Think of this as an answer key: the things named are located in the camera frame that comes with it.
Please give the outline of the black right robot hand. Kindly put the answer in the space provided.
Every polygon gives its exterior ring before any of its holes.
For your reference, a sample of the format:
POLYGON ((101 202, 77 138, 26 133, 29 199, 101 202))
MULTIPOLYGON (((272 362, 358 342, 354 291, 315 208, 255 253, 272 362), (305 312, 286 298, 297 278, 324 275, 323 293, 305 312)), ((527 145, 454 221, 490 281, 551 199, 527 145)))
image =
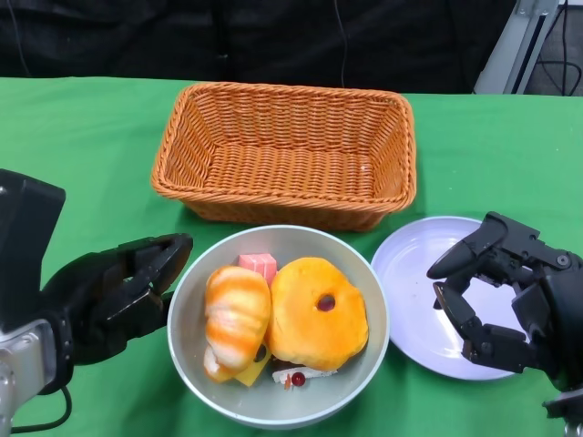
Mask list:
POLYGON ((559 391, 582 384, 582 258, 554 249, 539 232, 491 211, 427 271, 434 307, 477 365, 520 373, 543 371, 559 391), (518 330, 482 322, 464 298, 472 279, 511 287, 518 330))

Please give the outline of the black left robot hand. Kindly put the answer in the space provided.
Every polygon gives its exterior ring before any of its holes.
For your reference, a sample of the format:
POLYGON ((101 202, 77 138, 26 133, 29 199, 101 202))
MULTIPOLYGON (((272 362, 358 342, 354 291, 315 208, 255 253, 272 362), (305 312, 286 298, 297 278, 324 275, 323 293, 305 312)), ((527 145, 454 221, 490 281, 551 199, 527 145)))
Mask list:
POLYGON ((193 238, 144 238, 91 252, 60 269, 43 293, 66 321, 65 356, 76 365, 108 360, 164 327, 168 289, 186 266, 193 238))

